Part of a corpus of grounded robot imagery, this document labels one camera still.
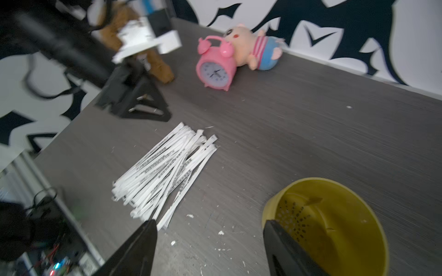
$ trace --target pink alarm clock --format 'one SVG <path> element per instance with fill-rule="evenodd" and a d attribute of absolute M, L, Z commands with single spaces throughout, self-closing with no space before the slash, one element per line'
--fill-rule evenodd
<path fill-rule="evenodd" d="M 212 46 L 208 39 L 221 41 L 219 47 Z M 233 58 L 233 45 L 222 37 L 209 35 L 204 40 L 200 38 L 198 53 L 201 58 L 196 64 L 196 73 L 205 87 L 229 90 L 233 76 L 236 73 L 236 62 Z"/>

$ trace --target clock face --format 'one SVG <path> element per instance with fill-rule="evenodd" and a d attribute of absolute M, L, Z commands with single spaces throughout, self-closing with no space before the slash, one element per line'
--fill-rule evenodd
<path fill-rule="evenodd" d="M 214 62 L 205 62 L 200 68 L 204 81 L 213 87 L 224 87 L 229 82 L 229 76 L 224 68 Z"/>

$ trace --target plush pig toy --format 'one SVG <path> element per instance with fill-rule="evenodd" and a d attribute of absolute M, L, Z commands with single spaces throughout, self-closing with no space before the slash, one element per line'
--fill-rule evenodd
<path fill-rule="evenodd" d="M 279 43 L 284 40 L 266 36 L 264 30 L 260 30 L 256 36 L 243 24 L 239 24 L 228 29 L 223 37 L 235 48 L 233 57 L 237 66 L 248 64 L 251 70 L 270 70 L 282 55 Z"/>

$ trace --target pile of straws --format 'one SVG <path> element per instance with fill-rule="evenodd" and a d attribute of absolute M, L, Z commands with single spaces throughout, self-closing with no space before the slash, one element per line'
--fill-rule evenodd
<path fill-rule="evenodd" d="M 209 139 L 201 129 L 193 131 L 180 123 L 115 183 L 113 200 L 123 200 L 134 210 L 133 218 L 157 220 L 168 195 L 180 184 L 169 209 L 157 223 L 157 229 L 167 228 L 172 215 L 192 186 L 203 167 L 217 150 L 215 135 Z"/>

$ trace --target striped shirt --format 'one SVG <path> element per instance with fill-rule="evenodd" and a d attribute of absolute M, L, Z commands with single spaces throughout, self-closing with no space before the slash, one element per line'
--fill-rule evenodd
<path fill-rule="evenodd" d="M 261 59 L 263 58 L 264 49 L 266 48 L 267 42 L 269 38 L 267 36 L 258 36 L 255 42 L 255 46 L 253 47 L 252 55 L 256 57 L 258 61 L 258 67 L 261 65 Z"/>

